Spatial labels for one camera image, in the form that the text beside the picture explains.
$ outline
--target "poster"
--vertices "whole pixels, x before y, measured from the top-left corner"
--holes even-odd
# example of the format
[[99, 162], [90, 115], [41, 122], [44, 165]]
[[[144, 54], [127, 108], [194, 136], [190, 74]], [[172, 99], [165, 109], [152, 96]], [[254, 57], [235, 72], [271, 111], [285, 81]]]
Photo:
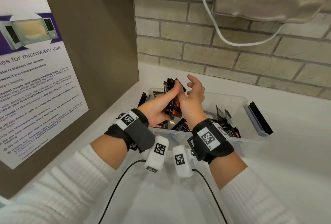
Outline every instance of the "poster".
[[0, 0], [0, 161], [14, 169], [87, 111], [47, 0]]

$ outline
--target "white knit sweater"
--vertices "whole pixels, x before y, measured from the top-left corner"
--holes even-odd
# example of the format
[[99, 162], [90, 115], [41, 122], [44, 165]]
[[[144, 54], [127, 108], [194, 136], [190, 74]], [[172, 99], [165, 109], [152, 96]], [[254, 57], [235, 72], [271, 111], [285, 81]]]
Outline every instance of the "white knit sweater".
[[[114, 172], [88, 145], [0, 209], [0, 224], [82, 223]], [[235, 224], [299, 223], [249, 168], [219, 193]]]

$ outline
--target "white countertop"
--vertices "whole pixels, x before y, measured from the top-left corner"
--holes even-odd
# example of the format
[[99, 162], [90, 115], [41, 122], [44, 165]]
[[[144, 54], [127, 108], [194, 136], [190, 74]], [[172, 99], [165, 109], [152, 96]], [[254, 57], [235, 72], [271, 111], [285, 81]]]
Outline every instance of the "white countertop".
[[[143, 91], [147, 92], [151, 87], [162, 87], [163, 80], [167, 77], [178, 78], [186, 84], [187, 74], [186, 71], [139, 63], [140, 80], [21, 192], [50, 168], [104, 133], [121, 112], [136, 107]], [[275, 134], [256, 158], [245, 159], [245, 162], [305, 224], [329, 223], [331, 101], [211, 76], [193, 75], [201, 80], [207, 92], [239, 95], [256, 103]], [[130, 160], [131, 157], [124, 162], [121, 169], [125, 168]], [[98, 222], [110, 194], [111, 188], [107, 189], [97, 202], [87, 223]]]

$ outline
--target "clear plastic container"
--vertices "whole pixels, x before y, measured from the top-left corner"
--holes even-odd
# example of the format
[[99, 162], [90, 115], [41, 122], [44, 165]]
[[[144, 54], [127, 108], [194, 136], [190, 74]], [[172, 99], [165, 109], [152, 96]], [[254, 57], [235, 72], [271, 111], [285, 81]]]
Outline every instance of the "clear plastic container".
[[[152, 95], [153, 91], [163, 91], [163, 88], [150, 88], [149, 94]], [[250, 118], [248, 117], [244, 106], [248, 105], [248, 100], [245, 97], [218, 94], [218, 93], [205, 93], [205, 100], [202, 107], [205, 111], [217, 113], [216, 105], [219, 109], [224, 111], [227, 109], [232, 116], [232, 123], [240, 132], [241, 138], [230, 137], [229, 141], [233, 145], [236, 153], [241, 157], [251, 157], [258, 152], [267, 142], [268, 137], [259, 136], [254, 128]], [[169, 121], [168, 129], [172, 129], [179, 118]], [[187, 140], [192, 136], [190, 132], [173, 131], [159, 128], [149, 128], [155, 135], [161, 135], [170, 141], [169, 149], [172, 150], [173, 146], [185, 145], [188, 146]]]

